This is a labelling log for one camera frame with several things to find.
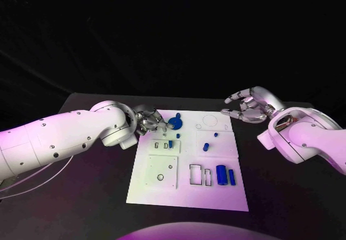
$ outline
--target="rectangular cutout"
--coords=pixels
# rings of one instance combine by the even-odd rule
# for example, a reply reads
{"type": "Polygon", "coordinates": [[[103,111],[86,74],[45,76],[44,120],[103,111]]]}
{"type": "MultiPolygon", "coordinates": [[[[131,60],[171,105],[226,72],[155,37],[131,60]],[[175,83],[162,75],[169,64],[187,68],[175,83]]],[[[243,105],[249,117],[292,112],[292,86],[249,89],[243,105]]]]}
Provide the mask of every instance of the rectangular cutout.
{"type": "Polygon", "coordinates": [[[203,176],[204,176],[204,185],[211,186],[211,173],[210,169],[203,170],[203,176]]]}
{"type": "Polygon", "coordinates": [[[195,164],[188,165],[188,184],[201,185],[201,166],[195,164]]]}

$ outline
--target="circular hole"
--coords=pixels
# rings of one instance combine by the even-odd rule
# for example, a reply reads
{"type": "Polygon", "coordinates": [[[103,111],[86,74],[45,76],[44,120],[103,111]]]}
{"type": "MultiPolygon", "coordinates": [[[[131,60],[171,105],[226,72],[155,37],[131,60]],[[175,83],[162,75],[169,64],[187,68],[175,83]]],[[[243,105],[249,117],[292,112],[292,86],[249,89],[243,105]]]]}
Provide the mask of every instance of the circular hole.
{"type": "Polygon", "coordinates": [[[156,180],[161,181],[164,179],[164,176],[161,174],[156,175],[156,180]]]}

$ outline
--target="small blue piece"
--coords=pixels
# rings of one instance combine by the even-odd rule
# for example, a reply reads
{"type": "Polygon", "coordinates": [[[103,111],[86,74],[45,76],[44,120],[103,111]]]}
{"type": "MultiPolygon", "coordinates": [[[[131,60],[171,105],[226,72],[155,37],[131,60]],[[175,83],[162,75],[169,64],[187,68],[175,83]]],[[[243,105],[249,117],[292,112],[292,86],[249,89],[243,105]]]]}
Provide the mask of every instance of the small blue piece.
{"type": "Polygon", "coordinates": [[[203,144],[203,151],[204,151],[204,152],[207,151],[207,148],[208,148],[208,143],[204,143],[204,144],[203,144]]]}
{"type": "Polygon", "coordinates": [[[172,130],[180,129],[182,126],[182,121],[180,119],[180,113],[174,115],[174,117],[167,121],[168,124],[171,124],[174,127],[171,128],[172,130]]]}
{"type": "Polygon", "coordinates": [[[227,180],[227,172],[226,172],[226,166],[224,165],[217,165],[216,166],[216,176],[217,176],[217,184],[218,185],[227,185],[229,180],[227,180]]]}
{"type": "Polygon", "coordinates": [[[234,173],[233,173],[233,170],[229,169],[229,170],[227,170],[227,173],[229,173],[229,181],[230,181],[230,185],[234,186],[234,185],[236,185],[236,180],[234,180],[234,173]]]}

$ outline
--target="robotic hand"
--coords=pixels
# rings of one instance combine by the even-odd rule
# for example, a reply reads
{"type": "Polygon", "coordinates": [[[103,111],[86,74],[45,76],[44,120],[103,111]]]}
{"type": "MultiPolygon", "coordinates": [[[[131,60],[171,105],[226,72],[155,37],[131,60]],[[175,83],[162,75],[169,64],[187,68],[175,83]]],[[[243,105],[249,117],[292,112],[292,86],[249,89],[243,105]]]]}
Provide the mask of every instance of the robotic hand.
{"type": "Polygon", "coordinates": [[[135,130],[144,135],[172,127],[152,107],[131,109],[115,101],[41,118],[0,132],[0,180],[86,151],[97,138],[126,149],[136,143],[135,130]]]}
{"type": "Polygon", "coordinates": [[[256,86],[231,94],[224,103],[242,99],[240,111],[221,109],[220,113],[246,123],[269,118],[267,129],[256,136],[263,147],[276,148],[283,158],[298,164],[319,155],[346,175],[346,129],[312,108],[286,108],[275,95],[256,86]]]}

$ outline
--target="black background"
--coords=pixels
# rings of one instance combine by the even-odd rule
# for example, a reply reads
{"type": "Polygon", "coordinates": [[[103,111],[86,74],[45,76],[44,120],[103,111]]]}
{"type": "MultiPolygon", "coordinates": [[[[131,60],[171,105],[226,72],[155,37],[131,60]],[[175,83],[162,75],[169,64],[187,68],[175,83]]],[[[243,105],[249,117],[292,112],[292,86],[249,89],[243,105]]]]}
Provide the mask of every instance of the black background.
{"type": "Polygon", "coordinates": [[[0,127],[73,92],[221,99],[253,86],[344,126],[344,20],[324,5],[4,1],[0,127]]]}

